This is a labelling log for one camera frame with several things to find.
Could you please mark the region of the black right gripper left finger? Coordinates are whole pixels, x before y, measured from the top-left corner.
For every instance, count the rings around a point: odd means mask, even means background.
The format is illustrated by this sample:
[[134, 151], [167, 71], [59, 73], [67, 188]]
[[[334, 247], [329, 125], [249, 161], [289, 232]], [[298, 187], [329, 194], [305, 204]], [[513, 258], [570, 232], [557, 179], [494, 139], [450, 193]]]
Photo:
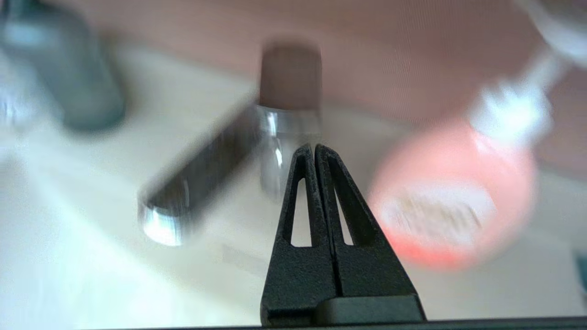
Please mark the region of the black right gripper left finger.
[[[326, 146], [306, 144], [291, 159], [282, 208], [260, 301], [263, 326], [311, 326], [317, 323], [316, 309], [340, 294], [336, 269], [336, 242], [340, 227], [328, 218], [326, 186], [320, 156]], [[311, 245], [291, 242], [296, 199], [305, 181]]]

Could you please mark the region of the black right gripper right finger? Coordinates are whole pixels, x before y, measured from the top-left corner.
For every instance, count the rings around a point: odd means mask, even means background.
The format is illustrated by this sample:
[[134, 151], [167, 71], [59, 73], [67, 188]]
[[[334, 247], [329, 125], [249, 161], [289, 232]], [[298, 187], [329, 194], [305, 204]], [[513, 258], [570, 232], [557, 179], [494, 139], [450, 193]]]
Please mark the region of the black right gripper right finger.
[[341, 157], [318, 144], [315, 165], [340, 294], [416, 297], [415, 287]]

